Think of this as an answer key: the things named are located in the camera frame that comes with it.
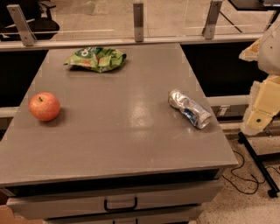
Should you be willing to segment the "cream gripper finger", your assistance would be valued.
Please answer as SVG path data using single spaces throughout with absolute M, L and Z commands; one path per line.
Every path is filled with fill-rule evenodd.
M 245 61 L 257 61 L 260 42 L 261 42 L 261 39 L 259 38 L 253 44 L 251 44 L 249 47 L 244 49 L 240 53 L 239 59 L 245 60 Z
M 262 132 L 280 112 L 280 76 L 269 75 L 263 82 L 254 81 L 241 132 L 254 136 Z

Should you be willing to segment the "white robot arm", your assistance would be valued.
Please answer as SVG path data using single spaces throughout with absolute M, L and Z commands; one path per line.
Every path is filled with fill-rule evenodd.
M 261 38 L 240 53 L 239 58 L 256 61 L 258 68 L 268 75 L 262 82 L 253 82 L 242 119 L 241 131 L 254 136 L 280 112 L 280 23 L 273 23 Z

